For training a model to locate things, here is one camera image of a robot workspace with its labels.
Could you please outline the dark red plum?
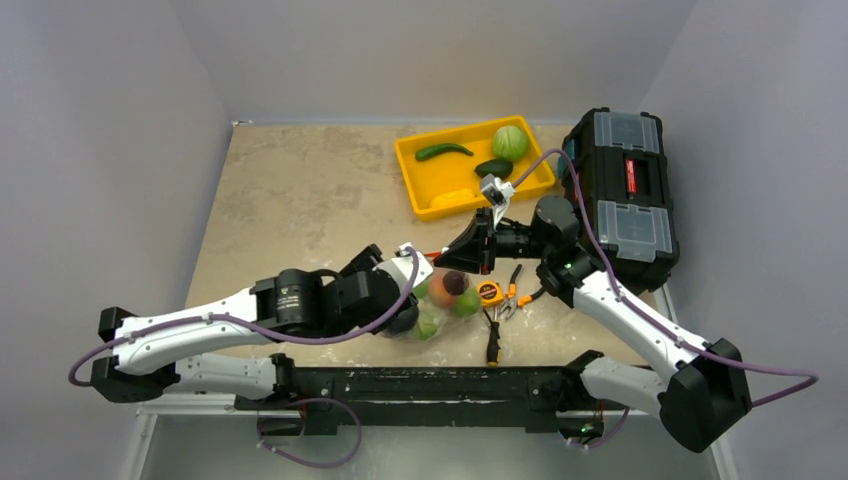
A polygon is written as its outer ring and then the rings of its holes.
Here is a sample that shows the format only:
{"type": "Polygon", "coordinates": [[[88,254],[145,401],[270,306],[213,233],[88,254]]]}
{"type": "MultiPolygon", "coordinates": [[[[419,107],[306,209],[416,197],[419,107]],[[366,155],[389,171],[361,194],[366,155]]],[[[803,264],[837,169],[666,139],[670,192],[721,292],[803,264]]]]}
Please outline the dark red plum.
{"type": "Polygon", "coordinates": [[[469,288],[469,278],[464,272],[447,271],[442,278],[444,290],[451,296],[460,296],[469,288]]]}

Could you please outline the green lime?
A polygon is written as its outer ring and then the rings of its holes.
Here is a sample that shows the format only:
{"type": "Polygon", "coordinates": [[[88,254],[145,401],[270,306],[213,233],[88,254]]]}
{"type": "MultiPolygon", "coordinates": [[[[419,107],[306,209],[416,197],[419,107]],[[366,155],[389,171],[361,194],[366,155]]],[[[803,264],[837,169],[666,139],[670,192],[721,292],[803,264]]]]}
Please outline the green lime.
{"type": "Polygon", "coordinates": [[[469,317],[481,309],[481,298],[474,288],[469,288],[456,297],[451,311],[457,317],[469,317]]]}

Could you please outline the purple eggplant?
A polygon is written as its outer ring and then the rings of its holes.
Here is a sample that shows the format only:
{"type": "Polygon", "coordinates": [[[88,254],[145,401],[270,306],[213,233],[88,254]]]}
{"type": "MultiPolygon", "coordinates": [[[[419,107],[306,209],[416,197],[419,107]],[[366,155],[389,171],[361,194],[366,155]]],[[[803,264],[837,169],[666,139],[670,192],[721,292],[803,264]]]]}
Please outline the purple eggplant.
{"type": "Polygon", "coordinates": [[[402,336],[416,326],[418,318],[419,308],[417,306],[408,307],[387,321],[382,333],[387,337],[402,336]]]}

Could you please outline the clear orange zip bag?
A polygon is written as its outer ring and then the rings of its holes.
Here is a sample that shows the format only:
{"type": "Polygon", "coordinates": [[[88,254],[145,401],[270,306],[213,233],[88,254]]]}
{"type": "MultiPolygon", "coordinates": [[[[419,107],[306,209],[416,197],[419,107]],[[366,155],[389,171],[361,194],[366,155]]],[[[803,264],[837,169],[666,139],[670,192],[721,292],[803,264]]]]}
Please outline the clear orange zip bag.
{"type": "Polygon", "coordinates": [[[481,297],[467,273],[437,268],[424,254],[411,255],[407,248],[378,265],[399,289],[413,285],[404,305],[383,324],[383,336],[428,341],[481,312],[481,297]]]}

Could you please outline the light green cucumber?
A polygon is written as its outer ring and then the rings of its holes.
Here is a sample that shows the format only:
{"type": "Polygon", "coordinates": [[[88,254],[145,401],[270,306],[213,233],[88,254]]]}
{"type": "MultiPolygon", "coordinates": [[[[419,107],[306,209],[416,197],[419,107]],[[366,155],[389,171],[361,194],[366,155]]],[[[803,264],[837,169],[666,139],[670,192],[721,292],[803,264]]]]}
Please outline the light green cucumber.
{"type": "Polygon", "coordinates": [[[412,289],[412,293],[416,298],[422,299],[428,296],[430,280],[424,280],[422,283],[412,289]]]}

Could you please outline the white cauliflower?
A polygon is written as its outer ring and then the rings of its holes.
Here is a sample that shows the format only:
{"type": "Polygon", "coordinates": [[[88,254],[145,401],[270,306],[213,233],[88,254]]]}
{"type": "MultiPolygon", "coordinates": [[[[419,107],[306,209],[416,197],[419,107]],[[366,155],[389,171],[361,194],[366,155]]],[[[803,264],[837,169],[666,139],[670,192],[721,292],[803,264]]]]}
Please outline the white cauliflower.
{"type": "Polygon", "coordinates": [[[417,340],[427,341],[436,336],[447,321],[447,316],[440,309],[422,309],[413,328],[417,340]]]}

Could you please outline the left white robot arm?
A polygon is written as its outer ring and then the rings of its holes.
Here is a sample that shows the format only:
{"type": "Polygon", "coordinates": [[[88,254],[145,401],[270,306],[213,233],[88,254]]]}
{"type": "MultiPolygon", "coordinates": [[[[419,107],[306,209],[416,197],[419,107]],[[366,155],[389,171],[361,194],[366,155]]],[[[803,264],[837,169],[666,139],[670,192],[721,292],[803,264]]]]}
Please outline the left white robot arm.
{"type": "Polygon", "coordinates": [[[169,314],[102,311],[102,346],[71,368],[75,386],[113,403],[165,393],[229,393],[284,409],[297,399],[291,361],[221,355],[237,346],[325,346],[378,334],[417,312],[415,287],[433,268],[411,244],[390,259],[370,245],[341,271],[286,269],[221,300],[169,314]]]}

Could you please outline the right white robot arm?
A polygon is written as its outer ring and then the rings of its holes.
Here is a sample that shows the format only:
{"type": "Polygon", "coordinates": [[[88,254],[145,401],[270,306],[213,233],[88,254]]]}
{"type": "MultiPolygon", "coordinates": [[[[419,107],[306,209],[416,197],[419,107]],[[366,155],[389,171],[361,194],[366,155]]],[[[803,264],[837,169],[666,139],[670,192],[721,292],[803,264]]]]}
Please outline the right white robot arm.
{"type": "Polygon", "coordinates": [[[753,407],[741,353],[731,342],[708,342],[659,314],[609,276],[600,258],[580,242],[584,232],[572,203],[545,196],[524,225],[496,220],[480,208],[463,233],[434,259],[439,268],[488,275],[497,258],[536,259],[541,288],[593,318],[647,364],[621,364],[587,352],[561,381],[576,407],[611,400],[657,418],[684,448],[700,453],[753,407]]]}

